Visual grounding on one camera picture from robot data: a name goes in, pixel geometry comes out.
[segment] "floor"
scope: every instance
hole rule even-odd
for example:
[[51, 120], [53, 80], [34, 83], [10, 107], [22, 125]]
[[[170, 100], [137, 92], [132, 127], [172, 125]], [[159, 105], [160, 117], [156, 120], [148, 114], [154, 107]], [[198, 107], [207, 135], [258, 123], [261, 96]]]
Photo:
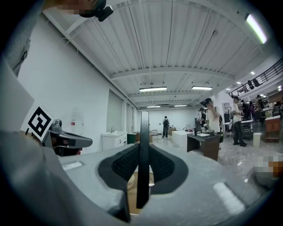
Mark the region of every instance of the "floor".
[[[263, 126], [255, 126], [253, 132], [261, 132], [260, 147], [255, 148], [252, 146], [252, 140], [244, 140], [247, 143], [246, 147], [239, 145], [233, 145], [233, 136], [226, 135], [224, 141], [220, 144], [220, 151], [218, 154], [218, 162], [228, 169], [232, 170], [235, 174], [240, 176], [245, 182], [250, 183], [254, 186], [260, 194], [264, 194], [267, 188], [261, 186], [256, 178], [252, 174], [252, 168], [255, 163], [262, 156], [278, 156], [283, 154], [283, 132], [280, 135], [279, 143], [266, 143], [264, 141], [264, 130]], [[153, 137], [153, 144], [157, 146], [167, 146], [180, 148], [177, 144], [172, 141], [172, 137], [161, 138], [162, 136]]]

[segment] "black pants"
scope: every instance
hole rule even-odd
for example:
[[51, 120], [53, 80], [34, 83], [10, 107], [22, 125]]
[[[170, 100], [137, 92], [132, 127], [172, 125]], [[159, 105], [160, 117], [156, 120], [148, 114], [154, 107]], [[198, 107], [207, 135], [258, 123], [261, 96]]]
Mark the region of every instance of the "black pants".
[[234, 122], [234, 143], [237, 143], [238, 139], [240, 143], [244, 142], [241, 121]]
[[163, 127], [163, 136], [162, 137], [164, 137], [164, 136], [168, 137], [168, 126]]

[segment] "white ceiling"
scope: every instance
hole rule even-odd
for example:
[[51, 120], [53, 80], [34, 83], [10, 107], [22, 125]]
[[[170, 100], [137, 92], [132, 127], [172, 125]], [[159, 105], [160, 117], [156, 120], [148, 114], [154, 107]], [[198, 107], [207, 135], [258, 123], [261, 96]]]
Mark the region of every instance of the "white ceiling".
[[[253, 9], [226, 0], [110, 0], [104, 22], [56, 9], [47, 18], [137, 107], [196, 105], [261, 64], [277, 43], [259, 39], [245, 22]], [[140, 88], [167, 86], [166, 92]], [[213, 87], [192, 91], [192, 86]]]

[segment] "vr headset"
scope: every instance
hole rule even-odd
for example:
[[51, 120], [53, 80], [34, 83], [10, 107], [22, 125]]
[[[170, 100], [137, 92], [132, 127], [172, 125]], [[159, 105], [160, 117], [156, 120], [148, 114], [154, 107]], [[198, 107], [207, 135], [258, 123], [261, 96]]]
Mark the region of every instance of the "vr headset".
[[106, 6], [106, 0], [97, 0], [95, 9], [86, 10], [85, 14], [80, 14], [81, 17], [90, 18], [97, 17], [100, 22], [105, 20], [108, 16], [113, 13], [111, 6]]

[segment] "railing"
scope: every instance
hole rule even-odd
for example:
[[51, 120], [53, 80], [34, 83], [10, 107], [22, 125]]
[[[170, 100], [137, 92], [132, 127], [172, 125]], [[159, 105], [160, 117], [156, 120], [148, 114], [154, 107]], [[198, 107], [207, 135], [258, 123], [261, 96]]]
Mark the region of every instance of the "railing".
[[[280, 75], [283, 76], [283, 58], [281, 58], [279, 61], [277, 61], [272, 67], [267, 69], [264, 73], [260, 74], [256, 78], [251, 80], [251, 83], [253, 87], [261, 86], [263, 83], [267, 82], [268, 80], [272, 79], [273, 77]], [[241, 87], [237, 88], [236, 90], [233, 90], [229, 93], [229, 96], [240, 96], [244, 93], [249, 92], [252, 90], [248, 83], [242, 85]]]

